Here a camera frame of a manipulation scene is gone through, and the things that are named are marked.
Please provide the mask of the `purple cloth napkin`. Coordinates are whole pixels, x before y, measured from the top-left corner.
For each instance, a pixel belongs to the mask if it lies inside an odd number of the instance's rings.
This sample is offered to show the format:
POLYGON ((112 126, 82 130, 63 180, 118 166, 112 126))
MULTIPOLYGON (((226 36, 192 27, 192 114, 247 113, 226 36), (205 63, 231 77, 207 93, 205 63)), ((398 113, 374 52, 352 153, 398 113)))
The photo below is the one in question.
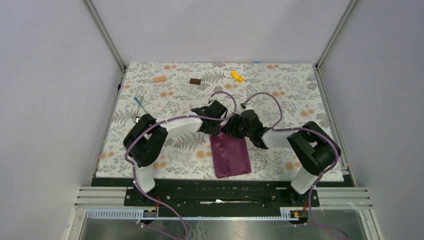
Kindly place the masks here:
POLYGON ((210 135, 214 174, 218 179, 252 172, 248 147, 244 138, 219 133, 210 135))

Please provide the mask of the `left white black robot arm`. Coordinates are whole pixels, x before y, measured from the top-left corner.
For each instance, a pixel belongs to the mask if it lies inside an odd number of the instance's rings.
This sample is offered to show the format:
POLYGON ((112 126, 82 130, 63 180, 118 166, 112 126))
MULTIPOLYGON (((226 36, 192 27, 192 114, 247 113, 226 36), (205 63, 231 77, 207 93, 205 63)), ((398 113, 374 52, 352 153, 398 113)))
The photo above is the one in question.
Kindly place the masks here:
POLYGON ((144 206, 155 200, 153 163, 169 138, 187 133, 217 135, 221 122, 227 120, 228 110, 219 101, 193 108, 185 115, 157 120, 150 114, 142 115, 123 140, 124 159, 131 164, 136 199, 144 206))

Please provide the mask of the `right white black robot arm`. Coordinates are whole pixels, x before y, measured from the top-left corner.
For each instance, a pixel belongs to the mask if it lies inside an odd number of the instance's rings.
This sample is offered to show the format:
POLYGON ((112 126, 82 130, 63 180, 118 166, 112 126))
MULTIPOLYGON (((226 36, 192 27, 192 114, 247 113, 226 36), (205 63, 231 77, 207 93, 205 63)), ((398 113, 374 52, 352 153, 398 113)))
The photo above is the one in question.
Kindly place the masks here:
POLYGON ((314 121, 301 127, 276 129, 265 127, 254 110, 236 114, 221 128, 222 133, 237 139, 248 138, 259 149, 290 148, 301 167, 290 183, 287 201, 301 205, 306 192, 332 169, 341 155, 340 147, 314 121))

